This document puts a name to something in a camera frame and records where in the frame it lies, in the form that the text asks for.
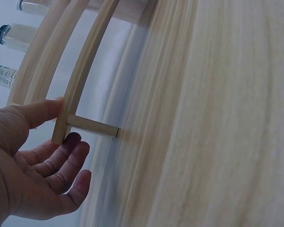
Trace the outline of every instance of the wood grain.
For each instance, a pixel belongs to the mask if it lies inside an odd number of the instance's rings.
[[[73,114],[68,116],[67,124],[71,127],[111,137],[117,137],[119,131],[119,128],[117,127],[92,121]]]
[[[99,12],[104,0],[91,0],[87,9]],[[120,0],[113,17],[137,24],[148,0]]]
[[[89,0],[72,0],[61,17],[35,71],[25,104],[46,99],[64,49]]]
[[[158,0],[149,31],[99,188],[115,226],[284,226],[284,0]]]
[[[127,119],[126,103],[129,102],[132,84],[135,78],[137,65],[141,59],[141,51],[148,35],[148,25],[156,0],[150,0],[137,25],[133,26],[129,35],[121,62],[110,91],[110,96],[103,117],[103,121],[121,126],[124,129],[123,121]],[[118,137],[122,137],[123,130],[119,130]],[[115,198],[106,200],[106,194],[115,192],[115,159],[118,157],[118,150],[114,145],[116,139],[99,137],[93,154],[93,161],[89,168],[93,174],[93,181],[90,191],[85,200],[80,217],[80,227],[101,227],[118,226],[116,224],[115,211],[119,209],[114,203]]]
[[[70,128],[66,121],[70,114],[75,114],[84,89],[90,67],[94,61],[108,23],[119,3],[119,0],[105,0],[89,32],[81,53],[72,72],[64,95],[64,105],[57,118],[52,141],[62,144]]]
[[[69,4],[68,0],[57,0],[43,19],[37,33],[30,44],[11,89],[8,105],[23,105],[33,80],[34,73],[58,21]]]

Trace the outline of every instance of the curved wooden strip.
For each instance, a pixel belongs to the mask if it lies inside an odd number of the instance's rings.
[[[16,80],[9,95],[8,105],[11,105],[11,103],[18,105],[24,104],[33,75],[46,44],[68,4],[68,0],[55,1],[45,16],[18,70]]]
[[[57,118],[53,131],[52,141],[57,144],[62,144],[65,138],[68,130],[66,121],[69,114],[76,113],[90,67],[118,3],[119,0],[105,0],[83,45],[65,92],[63,109]]]
[[[72,0],[62,15],[38,64],[25,104],[46,98],[64,49],[89,0]]]

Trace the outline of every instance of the glass bottle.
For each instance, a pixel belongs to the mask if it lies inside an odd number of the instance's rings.
[[[44,16],[52,3],[53,0],[17,0],[16,7],[18,10],[28,14]]]
[[[17,70],[0,65],[0,85],[11,88],[15,81]]]
[[[26,25],[3,25],[0,28],[0,44],[14,50],[26,52],[37,30],[37,27]]]

